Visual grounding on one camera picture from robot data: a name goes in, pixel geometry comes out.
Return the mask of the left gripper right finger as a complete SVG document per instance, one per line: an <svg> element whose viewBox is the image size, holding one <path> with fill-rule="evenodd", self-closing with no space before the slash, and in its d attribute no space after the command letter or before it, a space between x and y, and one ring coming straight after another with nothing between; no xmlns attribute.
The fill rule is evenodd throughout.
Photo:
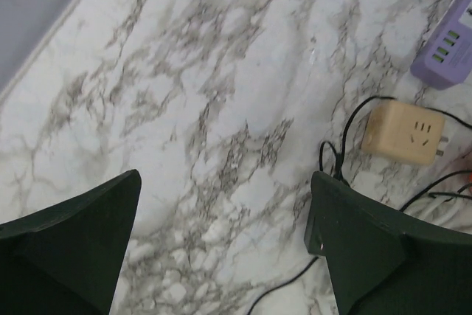
<svg viewBox="0 0 472 315"><path fill-rule="evenodd" d="M340 314L470 314L471 236L421 221L323 172L304 242L323 256Z"/></svg>

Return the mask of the purple power strip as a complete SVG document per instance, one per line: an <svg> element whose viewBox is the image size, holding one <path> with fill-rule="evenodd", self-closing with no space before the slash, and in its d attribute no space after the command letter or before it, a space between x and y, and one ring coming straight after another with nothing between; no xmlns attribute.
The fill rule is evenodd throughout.
<svg viewBox="0 0 472 315"><path fill-rule="evenodd" d="M471 0L454 0L410 67L438 90L464 83L471 73Z"/></svg>

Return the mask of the beige cube socket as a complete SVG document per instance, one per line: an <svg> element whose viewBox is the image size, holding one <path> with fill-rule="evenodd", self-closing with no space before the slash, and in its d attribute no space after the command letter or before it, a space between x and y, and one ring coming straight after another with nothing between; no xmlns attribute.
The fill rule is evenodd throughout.
<svg viewBox="0 0 472 315"><path fill-rule="evenodd" d="M371 110L361 150L413 165L431 165L443 137L442 114L417 105L387 100Z"/></svg>

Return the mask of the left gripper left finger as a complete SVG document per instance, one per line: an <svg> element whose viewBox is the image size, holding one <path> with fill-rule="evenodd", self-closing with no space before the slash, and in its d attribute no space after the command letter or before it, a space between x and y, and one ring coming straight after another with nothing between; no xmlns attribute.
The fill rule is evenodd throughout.
<svg viewBox="0 0 472 315"><path fill-rule="evenodd" d="M142 179L129 170L1 225L2 314L108 314Z"/></svg>

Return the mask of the white power strip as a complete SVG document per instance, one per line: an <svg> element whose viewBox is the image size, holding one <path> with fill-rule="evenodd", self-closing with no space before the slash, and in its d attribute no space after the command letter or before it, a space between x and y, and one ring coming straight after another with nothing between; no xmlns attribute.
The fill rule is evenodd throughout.
<svg viewBox="0 0 472 315"><path fill-rule="evenodd" d="M408 200L400 211L435 226L449 227L471 202L471 179L458 190L437 190L439 182Z"/></svg>

